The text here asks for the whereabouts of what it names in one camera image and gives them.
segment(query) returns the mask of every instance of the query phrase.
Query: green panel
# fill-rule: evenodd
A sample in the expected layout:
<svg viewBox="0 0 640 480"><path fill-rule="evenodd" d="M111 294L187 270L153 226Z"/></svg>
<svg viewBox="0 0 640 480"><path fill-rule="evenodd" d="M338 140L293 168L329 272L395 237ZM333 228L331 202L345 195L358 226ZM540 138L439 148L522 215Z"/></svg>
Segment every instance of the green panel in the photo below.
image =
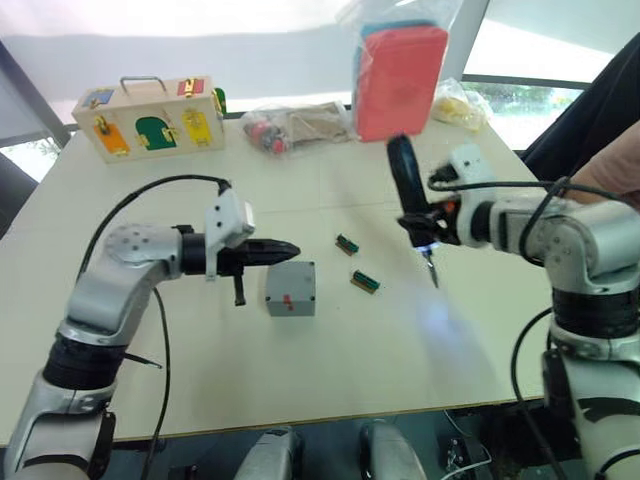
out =
<svg viewBox="0 0 640 480"><path fill-rule="evenodd" d="M139 135L144 135L149 142L145 148L147 150L160 150L163 148L175 148L176 142L171 138L167 140L162 130L168 128L164 120L158 117L142 117L136 122L136 131Z"/></svg>
<svg viewBox="0 0 640 480"><path fill-rule="evenodd" d="M220 110L222 110L222 114L227 113L227 96L224 93L224 90L221 88L214 89L215 96L218 98L218 104L220 105Z"/></svg>

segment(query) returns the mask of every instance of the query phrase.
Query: window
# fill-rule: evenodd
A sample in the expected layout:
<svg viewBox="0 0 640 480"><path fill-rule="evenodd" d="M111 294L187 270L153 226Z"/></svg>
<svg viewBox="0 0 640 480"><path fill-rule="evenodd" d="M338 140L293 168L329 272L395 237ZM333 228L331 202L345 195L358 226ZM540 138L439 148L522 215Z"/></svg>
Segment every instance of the window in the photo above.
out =
<svg viewBox="0 0 640 480"><path fill-rule="evenodd" d="M639 16L634 0L491 0L464 73L591 82Z"/></svg>
<svg viewBox="0 0 640 480"><path fill-rule="evenodd" d="M60 149L51 138L0 148L0 153L40 182L58 158Z"/></svg>
<svg viewBox="0 0 640 480"><path fill-rule="evenodd" d="M505 83L462 84L489 102L493 110L491 126L512 150L525 150L582 93L576 89Z"/></svg>

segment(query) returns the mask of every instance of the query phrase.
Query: plastic wrapper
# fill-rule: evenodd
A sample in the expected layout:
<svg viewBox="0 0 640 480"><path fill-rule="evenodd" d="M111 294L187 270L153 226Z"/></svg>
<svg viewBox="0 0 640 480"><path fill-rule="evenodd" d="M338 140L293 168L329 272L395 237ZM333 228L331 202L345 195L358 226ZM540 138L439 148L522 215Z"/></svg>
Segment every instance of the plastic wrapper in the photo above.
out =
<svg viewBox="0 0 640 480"><path fill-rule="evenodd" d="M438 84L431 110L436 120L477 132L492 115L489 103L478 92L464 90L453 78Z"/></svg>
<svg viewBox="0 0 640 480"><path fill-rule="evenodd" d="M354 138L349 116L340 102L266 107L245 113L241 123L253 145L274 154L282 154L307 143L338 143Z"/></svg>
<svg viewBox="0 0 640 480"><path fill-rule="evenodd" d="M362 141L422 131L461 3L354 0L338 13L358 37L352 111Z"/></svg>

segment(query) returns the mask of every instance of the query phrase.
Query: orange panel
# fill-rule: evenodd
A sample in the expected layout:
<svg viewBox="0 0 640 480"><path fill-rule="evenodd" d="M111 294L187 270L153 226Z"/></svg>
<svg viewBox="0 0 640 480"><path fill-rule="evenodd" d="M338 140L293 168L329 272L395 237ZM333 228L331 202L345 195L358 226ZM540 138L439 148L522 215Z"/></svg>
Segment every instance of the orange panel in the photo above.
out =
<svg viewBox="0 0 640 480"><path fill-rule="evenodd" d="M94 125L93 130L109 153L115 155L126 155L129 153L129 145L122 138L118 127L113 123L103 123Z"/></svg>

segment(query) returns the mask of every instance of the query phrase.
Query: red object in plastic bag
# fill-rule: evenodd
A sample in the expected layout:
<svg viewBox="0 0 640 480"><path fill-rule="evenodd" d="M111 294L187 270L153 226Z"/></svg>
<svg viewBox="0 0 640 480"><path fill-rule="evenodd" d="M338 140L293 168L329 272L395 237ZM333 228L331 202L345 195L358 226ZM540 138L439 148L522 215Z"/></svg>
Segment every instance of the red object in plastic bag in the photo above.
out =
<svg viewBox="0 0 640 480"><path fill-rule="evenodd" d="M448 33L420 25L365 39L356 91L356 131L363 142L422 131L438 83Z"/></svg>

